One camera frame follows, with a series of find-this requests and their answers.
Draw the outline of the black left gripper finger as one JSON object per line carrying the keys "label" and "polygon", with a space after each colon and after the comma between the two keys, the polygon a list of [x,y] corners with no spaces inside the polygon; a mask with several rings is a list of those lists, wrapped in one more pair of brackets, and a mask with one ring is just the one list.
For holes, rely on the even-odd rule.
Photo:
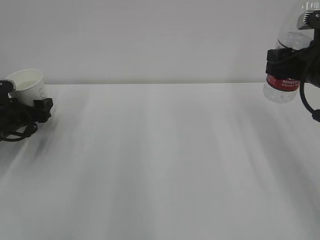
{"label": "black left gripper finger", "polygon": [[43,100],[34,100],[33,106],[26,105],[25,109],[34,123],[46,123],[52,116],[51,109],[53,105],[52,98],[45,98]]}

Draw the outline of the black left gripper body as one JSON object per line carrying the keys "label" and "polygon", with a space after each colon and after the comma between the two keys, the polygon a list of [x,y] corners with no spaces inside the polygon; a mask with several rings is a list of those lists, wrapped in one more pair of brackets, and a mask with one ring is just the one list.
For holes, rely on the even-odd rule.
{"label": "black left gripper body", "polygon": [[25,105],[16,98],[7,98],[0,102],[0,134],[32,135],[33,121]]}

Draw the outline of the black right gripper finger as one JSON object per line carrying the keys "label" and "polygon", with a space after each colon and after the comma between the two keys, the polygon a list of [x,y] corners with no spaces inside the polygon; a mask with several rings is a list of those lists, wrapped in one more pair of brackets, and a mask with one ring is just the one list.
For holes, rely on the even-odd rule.
{"label": "black right gripper finger", "polygon": [[304,63],[300,58],[301,50],[292,48],[269,49],[266,56],[265,73],[279,80],[300,81]]}

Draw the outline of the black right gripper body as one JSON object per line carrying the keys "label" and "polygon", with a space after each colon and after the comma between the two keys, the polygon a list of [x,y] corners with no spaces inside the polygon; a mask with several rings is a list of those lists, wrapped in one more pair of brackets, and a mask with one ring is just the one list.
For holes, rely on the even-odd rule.
{"label": "black right gripper body", "polygon": [[317,88],[320,87],[320,30],[315,29],[313,40],[309,46],[303,48],[300,53],[303,61],[300,79]]}

